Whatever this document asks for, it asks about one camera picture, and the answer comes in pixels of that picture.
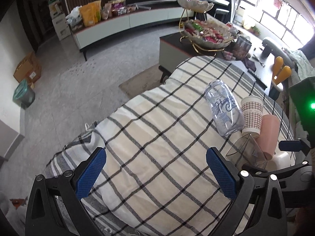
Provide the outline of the clear glass cup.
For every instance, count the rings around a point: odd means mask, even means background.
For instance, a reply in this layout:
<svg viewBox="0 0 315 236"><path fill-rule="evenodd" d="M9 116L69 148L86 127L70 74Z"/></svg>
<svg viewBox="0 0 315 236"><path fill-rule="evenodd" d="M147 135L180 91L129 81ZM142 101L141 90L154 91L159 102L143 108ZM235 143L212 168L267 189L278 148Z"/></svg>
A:
<svg viewBox="0 0 315 236"><path fill-rule="evenodd" d="M240 171L244 166L264 170L267 158L251 134L238 139L226 154L230 161Z"/></svg>

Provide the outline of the white plastic cup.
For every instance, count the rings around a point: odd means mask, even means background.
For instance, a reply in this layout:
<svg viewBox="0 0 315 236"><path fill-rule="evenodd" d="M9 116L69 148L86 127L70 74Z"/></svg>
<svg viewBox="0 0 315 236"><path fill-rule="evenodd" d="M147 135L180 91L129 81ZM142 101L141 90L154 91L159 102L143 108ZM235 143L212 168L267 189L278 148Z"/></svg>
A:
<svg viewBox="0 0 315 236"><path fill-rule="evenodd" d="M271 160L267 162L267 171L276 171L279 169L284 169L295 164L294 155L290 152L279 151L276 153Z"/></svg>

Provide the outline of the pink plastic cup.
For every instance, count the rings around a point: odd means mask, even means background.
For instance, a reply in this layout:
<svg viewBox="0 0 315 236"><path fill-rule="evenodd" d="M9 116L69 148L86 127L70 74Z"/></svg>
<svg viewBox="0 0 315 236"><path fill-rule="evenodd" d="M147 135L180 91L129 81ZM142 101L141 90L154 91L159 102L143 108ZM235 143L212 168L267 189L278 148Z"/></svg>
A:
<svg viewBox="0 0 315 236"><path fill-rule="evenodd" d="M267 160L271 160L274 156L279 130L280 120L277 116L272 114L262 116L260 135L256 138L256 143L259 145Z"/></svg>

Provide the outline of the patterned paper cup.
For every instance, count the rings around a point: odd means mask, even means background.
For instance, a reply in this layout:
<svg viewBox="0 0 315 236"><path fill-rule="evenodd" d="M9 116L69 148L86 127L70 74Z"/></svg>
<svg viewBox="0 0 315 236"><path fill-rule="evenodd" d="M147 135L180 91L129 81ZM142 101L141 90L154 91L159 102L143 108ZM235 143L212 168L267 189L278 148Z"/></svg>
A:
<svg viewBox="0 0 315 236"><path fill-rule="evenodd" d="M263 116L262 98L252 95L243 98L241 101L241 110L245 119L242 134L251 134L254 138L259 137Z"/></svg>

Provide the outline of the black remote control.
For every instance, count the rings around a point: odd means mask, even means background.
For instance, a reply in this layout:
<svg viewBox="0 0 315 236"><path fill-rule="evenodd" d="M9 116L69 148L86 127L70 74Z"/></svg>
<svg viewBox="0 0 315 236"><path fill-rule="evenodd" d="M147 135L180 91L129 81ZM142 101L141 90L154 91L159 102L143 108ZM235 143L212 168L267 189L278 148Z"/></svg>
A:
<svg viewBox="0 0 315 236"><path fill-rule="evenodd" d="M267 89L267 86L261 81L255 72L253 72L251 69L248 69L248 73L255 78L255 82L258 86L260 86L263 90Z"/></svg>

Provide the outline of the clear blue printed bottle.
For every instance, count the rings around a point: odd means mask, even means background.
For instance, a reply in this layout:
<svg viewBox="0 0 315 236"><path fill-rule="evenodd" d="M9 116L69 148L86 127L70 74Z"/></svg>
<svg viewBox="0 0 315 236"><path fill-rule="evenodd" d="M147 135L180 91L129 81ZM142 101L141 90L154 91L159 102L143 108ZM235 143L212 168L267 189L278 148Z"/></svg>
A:
<svg viewBox="0 0 315 236"><path fill-rule="evenodd" d="M244 115L233 93L222 80L210 82L205 96L220 136L228 136L243 129Z"/></svg>

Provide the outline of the yellow rabbit ear stool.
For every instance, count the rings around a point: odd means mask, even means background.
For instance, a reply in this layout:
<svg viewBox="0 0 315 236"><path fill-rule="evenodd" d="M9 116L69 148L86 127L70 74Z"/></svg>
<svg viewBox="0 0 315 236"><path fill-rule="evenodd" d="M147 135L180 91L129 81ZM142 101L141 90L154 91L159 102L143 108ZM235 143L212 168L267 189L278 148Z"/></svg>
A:
<svg viewBox="0 0 315 236"><path fill-rule="evenodd" d="M269 97L272 100L276 101L279 98L280 93L284 90L283 82L289 78L291 74L291 68L284 64L284 60L281 56L277 56L272 66L272 82L269 92Z"/></svg>

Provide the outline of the light green blanket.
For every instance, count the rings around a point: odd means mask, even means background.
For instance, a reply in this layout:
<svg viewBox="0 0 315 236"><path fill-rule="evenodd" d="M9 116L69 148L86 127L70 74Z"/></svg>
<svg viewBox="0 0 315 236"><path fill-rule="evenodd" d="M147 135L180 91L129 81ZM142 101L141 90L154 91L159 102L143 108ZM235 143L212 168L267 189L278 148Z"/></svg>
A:
<svg viewBox="0 0 315 236"><path fill-rule="evenodd" d="M284 52L289 58L289 67L292 70L291 85L297 84L300 81L314 76L314 67L311 65L305 54L301 50L291 51L284 49Z"/></svg>

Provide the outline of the grey sofa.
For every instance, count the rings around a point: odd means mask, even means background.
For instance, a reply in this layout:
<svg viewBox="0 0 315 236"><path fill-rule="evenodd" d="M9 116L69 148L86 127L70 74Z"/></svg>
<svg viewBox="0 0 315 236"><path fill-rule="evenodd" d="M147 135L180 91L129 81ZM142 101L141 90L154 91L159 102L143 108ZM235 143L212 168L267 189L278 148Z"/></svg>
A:
<svg viewBox="0 0 315 236"><path fill-rule="evenodd" d="M314 76L314 38L297 50L289 50L269 37L263 39L262 45L263 57L270 54L276 58L280 56L283 58L283 65L290 67L291 75L279 85L272 85L269 97L279 102L286 112L295 137L305 136L307 132L303 130L296 107L289 97L288 88L307 77Z"/></svg>

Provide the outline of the plaid checked tablecloth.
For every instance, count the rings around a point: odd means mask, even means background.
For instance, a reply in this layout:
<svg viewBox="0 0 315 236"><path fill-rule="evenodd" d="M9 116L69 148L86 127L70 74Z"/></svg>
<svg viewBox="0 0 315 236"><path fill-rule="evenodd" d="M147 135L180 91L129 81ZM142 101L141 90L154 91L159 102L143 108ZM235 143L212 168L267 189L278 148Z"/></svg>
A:
<svg viewBox="0 0 315 236"><path fill-rule="evenodd" d="M280 120L279 140L294 137L290 122L258 85L235 65L210 56L190 58L166 82L135 96L103 121L92 124L55 154L46 177L75 169L97 147L107 161L82 200L105 235L207 235L230 201L206 163L216 147L227 153L241 137L220 136L205 90L222 80L237 101L262 98L264 113Z"/></svg>

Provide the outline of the clear snack jar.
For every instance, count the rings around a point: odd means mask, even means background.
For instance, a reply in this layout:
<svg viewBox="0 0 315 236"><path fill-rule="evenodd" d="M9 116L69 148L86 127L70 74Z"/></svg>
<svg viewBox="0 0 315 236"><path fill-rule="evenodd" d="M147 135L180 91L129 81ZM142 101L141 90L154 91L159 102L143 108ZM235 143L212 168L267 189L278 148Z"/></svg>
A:
<svg viewBox="0 0 315 236"><path fill-rule="evenodd" d="M251 46L252 43L248 39L244 36L239 36L232 49L232 54L236 60L242 60L247 56Z"/></svg>

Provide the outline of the green trash bin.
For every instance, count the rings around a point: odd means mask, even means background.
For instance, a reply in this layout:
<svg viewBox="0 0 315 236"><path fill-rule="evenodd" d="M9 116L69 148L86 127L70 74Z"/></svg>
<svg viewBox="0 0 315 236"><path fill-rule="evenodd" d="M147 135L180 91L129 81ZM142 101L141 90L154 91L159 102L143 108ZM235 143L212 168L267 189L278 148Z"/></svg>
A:
<svg viewBox="0 0 315 236"><path fill-rule="evenodd" d="M35 101L35 92L28 85L27 80L23 79L16 87L13 94L13 102L27 109Z"/></svg>

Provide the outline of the two-tier snack tray stand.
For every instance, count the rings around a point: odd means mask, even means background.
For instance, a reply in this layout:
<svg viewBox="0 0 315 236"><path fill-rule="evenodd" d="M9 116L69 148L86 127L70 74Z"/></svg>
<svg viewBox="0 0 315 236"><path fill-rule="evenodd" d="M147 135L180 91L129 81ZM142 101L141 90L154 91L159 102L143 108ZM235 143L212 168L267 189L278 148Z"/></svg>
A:
<svg viewBox="0 0 315 236"><path fill-rule="evenodd" d="M188 12L205 15L213 7L213 3L202 0L177 0L183 8L179 20L178 30L180 40L187 39L193 49L198 53L221 52L234 40L231 27L210 16L209 19L190 19Z"/></svg>

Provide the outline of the cardboard box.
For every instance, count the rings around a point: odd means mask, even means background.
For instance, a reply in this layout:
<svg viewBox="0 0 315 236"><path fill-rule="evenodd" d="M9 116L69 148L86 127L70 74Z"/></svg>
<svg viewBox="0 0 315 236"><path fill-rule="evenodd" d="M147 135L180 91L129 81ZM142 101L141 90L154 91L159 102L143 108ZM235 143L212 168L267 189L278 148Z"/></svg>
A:
<svg viewBox="0 0 315 236"><path fill-rule="evenodd" d="M42 66L34 52L27 54L17 65L14 78L20 83L24 79L27 83L36 83L42 73Z"/></svg>

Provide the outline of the beige floor rug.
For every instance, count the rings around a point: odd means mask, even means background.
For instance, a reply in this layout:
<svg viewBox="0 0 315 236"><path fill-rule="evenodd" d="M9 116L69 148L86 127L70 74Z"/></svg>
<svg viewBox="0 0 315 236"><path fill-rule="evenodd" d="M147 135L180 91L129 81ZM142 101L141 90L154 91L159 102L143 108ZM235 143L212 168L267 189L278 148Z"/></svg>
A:
<svg viewBox="0 0 315 236"><path fill-rule="evenodd" d="M133 76L119 85L120 90L131 99L145 91L160 86L169 77L169 74L161 71L159 67L160 66L156 64L136 76Z"/></svg>

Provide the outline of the white tv cabinet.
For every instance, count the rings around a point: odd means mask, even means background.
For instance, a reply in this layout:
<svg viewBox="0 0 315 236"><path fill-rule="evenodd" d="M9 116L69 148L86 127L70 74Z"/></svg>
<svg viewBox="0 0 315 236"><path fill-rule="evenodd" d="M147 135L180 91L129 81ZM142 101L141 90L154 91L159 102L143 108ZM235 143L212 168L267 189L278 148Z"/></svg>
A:
<svg viewBox="0 0 315 236"><path fill-rule="evenodd" d="M140 10L127 13L109 20L102 21L94 26L84 27L71 35L79 52L87 59L89 49L111 40L117 35L128 34L142 28L178 22L184 14L182 7L164 7L153 10Z"/></svg>

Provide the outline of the yellow snack bag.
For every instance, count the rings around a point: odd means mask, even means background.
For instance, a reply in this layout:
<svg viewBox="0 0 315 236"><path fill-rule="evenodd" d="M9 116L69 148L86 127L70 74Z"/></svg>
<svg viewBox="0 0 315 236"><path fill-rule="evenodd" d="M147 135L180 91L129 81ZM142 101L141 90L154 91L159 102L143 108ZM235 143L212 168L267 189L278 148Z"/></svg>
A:
<svg viewBox="0 0 315 236"><path fill-rule="evenodd" d="M94 26L101 20L101 0L79 7L79 13L85 27Z"/></svg>

